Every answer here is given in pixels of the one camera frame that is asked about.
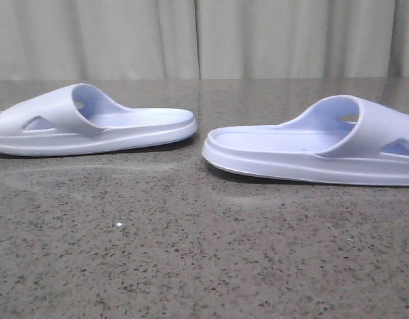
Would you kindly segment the white pleated curtain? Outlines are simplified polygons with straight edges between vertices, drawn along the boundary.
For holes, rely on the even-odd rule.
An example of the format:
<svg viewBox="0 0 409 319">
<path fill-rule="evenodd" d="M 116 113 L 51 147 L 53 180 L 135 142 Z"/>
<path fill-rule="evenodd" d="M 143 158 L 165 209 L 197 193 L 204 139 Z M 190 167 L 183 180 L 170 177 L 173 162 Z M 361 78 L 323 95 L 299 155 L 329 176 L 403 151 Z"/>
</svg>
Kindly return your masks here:
<svg viewBox="0 0 409 319">
<path fill-rule="evenodd" d="M 0 1 L 0 80 L 409 76 L 409 1 Z"/>
</svg>

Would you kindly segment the light blue slipper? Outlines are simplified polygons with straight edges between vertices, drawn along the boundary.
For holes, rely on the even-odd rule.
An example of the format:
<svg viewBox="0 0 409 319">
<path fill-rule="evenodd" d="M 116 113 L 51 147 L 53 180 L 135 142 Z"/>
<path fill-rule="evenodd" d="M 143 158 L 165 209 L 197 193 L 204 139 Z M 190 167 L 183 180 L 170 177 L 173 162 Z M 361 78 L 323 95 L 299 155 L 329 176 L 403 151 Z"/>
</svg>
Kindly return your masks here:
<svg viewBox="0 0 409 319">
<path fill-rule="evenodd" d="M 356 96 L 330 96 L 279 125 L 212 130 L 202 154 L 242 175 L 407 186 L 409 115 Z"/>
<path fill-rule="evenodd" d="M 128 108 L 89 84 L 73 84 L 0 112 L 0 153 L 69 156 L 158 146 L 198 128 L 189 110 Z"/>
</svg>

